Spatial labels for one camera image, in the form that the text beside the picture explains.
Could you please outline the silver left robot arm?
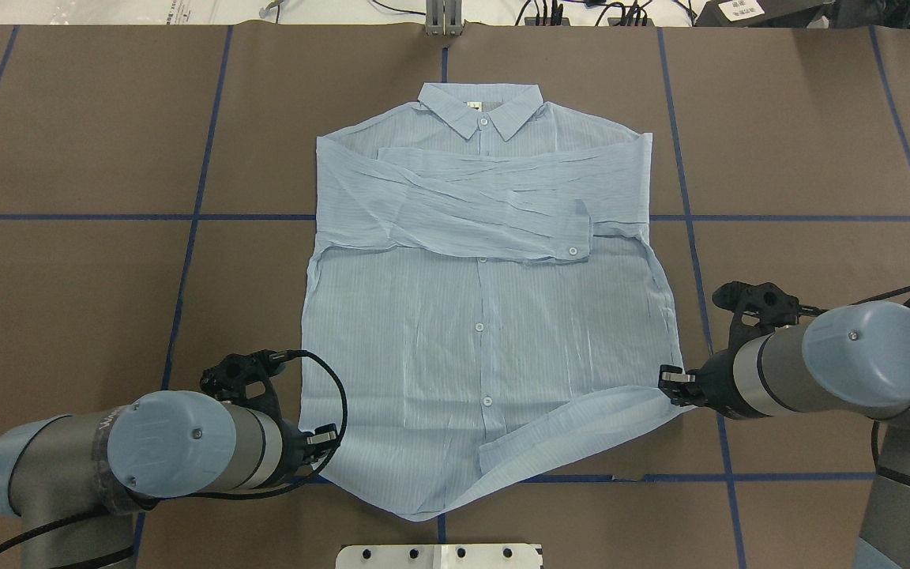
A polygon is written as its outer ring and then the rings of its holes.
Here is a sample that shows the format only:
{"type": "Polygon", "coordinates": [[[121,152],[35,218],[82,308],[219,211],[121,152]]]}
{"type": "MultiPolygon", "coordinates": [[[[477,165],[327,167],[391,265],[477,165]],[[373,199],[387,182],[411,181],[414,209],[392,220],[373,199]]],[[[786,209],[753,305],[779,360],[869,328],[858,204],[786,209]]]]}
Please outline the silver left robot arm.
{"type": "Polygon", "coordinates": [[[0,544],[21,548],[24,568],[133,568],[141,512],[182,498],[263,499],[318,474],[344,425],[301,431],[247,402],[159,391],[129,405],[62,414],[0,436],[0,514],[23,530],[0,544]]]}

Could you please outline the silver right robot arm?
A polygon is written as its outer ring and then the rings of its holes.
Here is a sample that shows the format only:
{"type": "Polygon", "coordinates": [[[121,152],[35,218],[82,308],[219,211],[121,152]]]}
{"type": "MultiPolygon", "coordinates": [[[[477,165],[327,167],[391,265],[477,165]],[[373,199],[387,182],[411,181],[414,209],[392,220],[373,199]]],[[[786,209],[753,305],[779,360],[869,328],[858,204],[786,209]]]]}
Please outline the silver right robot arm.
{"type": "Polygon", "coordinates": [[[673,405],[732,419],[845,411],[885,426],[855,566],[910,568],[910,307],[837,307],[696,370],[662,365],[658,386],[673,405]]]}

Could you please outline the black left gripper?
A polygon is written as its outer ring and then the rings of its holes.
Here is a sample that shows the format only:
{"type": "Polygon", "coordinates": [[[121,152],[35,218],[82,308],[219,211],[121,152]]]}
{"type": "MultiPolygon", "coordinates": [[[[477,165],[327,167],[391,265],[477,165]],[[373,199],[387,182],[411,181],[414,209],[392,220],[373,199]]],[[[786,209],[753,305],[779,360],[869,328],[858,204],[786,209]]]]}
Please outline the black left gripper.
{"type": "Polygon", "coordinates": [[[278,421],[282,450],[273,471],[274,484],[286,484],[297,469],[331,458],[339,449],[342,436],[336,424],[325,424],[311,431],[301,431],[292,422],[278,421]]]}

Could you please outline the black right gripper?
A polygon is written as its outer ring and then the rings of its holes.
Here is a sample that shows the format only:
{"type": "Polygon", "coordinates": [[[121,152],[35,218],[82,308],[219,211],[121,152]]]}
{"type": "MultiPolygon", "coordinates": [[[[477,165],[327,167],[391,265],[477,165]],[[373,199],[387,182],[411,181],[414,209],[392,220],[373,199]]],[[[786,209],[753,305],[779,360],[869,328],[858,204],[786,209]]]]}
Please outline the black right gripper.
{"type": "Polygon", "coordinates": [[[658,389],[678,407],[707,407],[719,413],[735,413],[740,397],[733,378],[734,356],[730,352],[712,354],[700,367],[683,370],[676,365],[660,365],[658,389]]]}

